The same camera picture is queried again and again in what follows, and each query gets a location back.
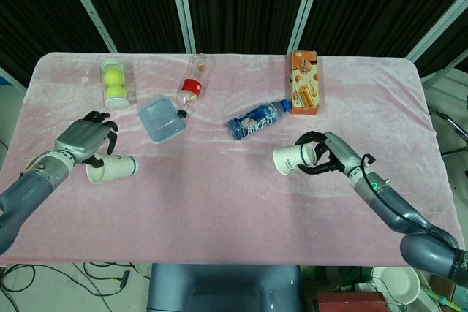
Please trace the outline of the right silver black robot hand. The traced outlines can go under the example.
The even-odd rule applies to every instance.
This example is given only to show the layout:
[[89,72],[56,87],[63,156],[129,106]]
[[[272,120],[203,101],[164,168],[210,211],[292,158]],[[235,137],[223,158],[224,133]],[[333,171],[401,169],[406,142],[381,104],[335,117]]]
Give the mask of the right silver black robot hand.
[[310,131],[301,135],[295,142],[296,145],[315,143],[317,160],[326,152],[329,152],[329,161],[313,167],[299,166],[299,169],[308,175],[319,175],[325,172],[340,171],[347,177],[361,165],[361,157],[333,132]]

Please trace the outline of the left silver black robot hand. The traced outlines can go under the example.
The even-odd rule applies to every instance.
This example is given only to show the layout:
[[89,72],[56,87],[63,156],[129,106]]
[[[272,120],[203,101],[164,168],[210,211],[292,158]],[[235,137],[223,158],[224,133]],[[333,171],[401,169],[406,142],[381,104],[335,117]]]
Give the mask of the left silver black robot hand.
[[95,153],[107,140],[107,155],[110,155],[116,146],[117,131],[118,126],[110,120],[110,113],[91,111],[61,133],[55,141],[54,150],[69,153],[76,164],[87,164],[98,169],[104,162]]

